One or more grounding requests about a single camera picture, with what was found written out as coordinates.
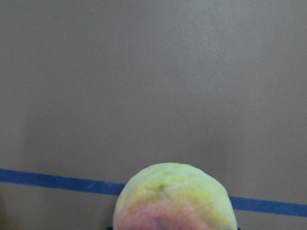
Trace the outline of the yellow pink peach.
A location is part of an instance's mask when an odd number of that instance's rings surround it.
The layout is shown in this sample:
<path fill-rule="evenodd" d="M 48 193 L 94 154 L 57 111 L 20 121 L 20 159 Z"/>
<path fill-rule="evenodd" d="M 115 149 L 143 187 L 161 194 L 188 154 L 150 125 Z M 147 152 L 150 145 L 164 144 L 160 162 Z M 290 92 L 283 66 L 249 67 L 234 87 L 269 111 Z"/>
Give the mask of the yellow pink peach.
<path fill-rule="evenodd" d="M 236 230 L 225 187 L 202 170 L 159 163 L 132 176 L 118 196 L 115 230 Z"/>

